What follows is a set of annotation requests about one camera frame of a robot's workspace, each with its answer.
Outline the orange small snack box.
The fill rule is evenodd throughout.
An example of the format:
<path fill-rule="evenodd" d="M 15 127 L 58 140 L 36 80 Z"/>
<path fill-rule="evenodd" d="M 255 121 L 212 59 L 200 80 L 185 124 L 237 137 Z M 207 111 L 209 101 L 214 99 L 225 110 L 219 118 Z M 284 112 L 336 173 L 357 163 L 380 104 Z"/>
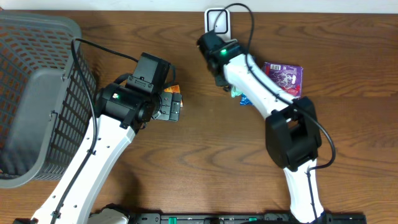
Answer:
<path fill-rule="evenodd" d="M 180 107 L 183 108 L 182 94 L 180 92 L 180 85 L 172 85 L 163 90 L 161 93 L 161 105 L 162 106 L 171 106 L 172 103 L 176 103 L 177 100 L 180 100 Z"/>

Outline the mint green snack pack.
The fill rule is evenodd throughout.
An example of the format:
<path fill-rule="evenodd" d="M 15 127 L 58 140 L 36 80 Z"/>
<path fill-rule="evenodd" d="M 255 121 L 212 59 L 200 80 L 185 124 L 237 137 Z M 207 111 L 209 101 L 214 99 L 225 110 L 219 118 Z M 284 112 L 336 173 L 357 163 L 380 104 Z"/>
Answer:
<path fill-rule="evenodd" d="M 235 86 L 231 87 L 231 97 L 235 98 L 237 96 L 241 96 L 243 93 L 241 90 L 239 90 L 238 88 L 236 88 Z"/>

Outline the blue Oreo cookie pack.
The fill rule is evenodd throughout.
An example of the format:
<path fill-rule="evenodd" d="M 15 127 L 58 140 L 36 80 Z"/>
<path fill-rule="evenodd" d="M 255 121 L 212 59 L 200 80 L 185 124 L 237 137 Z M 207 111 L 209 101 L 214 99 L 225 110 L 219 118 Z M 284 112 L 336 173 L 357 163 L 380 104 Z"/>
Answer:
<path fill-rule="evenodd" d="M 252 102 L 249 100 L 249 98 L 243 93 L 241 95 L 241 101 L 239 103 L 241 106 L 246 106 L 246 105 L 252 105 Z"/>

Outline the purple pink Carefree pack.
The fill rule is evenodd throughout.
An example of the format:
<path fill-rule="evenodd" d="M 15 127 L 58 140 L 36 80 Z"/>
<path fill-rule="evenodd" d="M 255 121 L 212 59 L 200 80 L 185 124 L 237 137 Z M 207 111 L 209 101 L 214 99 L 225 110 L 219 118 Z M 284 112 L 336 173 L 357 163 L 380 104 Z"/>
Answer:
<path fill-rule="evenodd" d="M 303 67 L 265 62 L 262 70 L 287 93 L 296 98 L 302 96 Z"/>

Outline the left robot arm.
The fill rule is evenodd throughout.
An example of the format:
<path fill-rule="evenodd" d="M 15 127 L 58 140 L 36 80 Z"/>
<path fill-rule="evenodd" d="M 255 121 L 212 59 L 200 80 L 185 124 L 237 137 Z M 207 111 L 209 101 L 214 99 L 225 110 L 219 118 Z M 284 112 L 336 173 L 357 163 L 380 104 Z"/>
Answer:
<path fill-rule="evenodd" d="M 143 53 L 132 74 L 119 76 L 100 89 L 95 115 L 85 138 L 62 179 L 30 218 L 14 223 L 129 223 L 131 216 L 115 205 L 91 213 L 93 204 L 122 152 L 140 129 L 162 118 L 162 109 L 172 106 L 165 98 L 167 82 L 175 67 L 168 61 Z"/>

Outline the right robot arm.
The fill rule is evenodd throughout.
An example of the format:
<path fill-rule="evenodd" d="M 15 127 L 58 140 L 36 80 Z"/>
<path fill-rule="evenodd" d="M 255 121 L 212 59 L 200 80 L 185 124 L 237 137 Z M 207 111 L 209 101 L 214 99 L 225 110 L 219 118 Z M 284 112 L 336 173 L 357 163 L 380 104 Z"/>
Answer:
<path fill-rule="evenodd" d="M 291 214 L 299 223 L 318 221 L 324 209 L 314 173 L 322 140 L 313 103 L 276 85 L 237 40 L 227 42 L 209 31 L 197 46 L 216 84 L 241 90 L 265 119 L 266 149 L 284 171 Z"/>

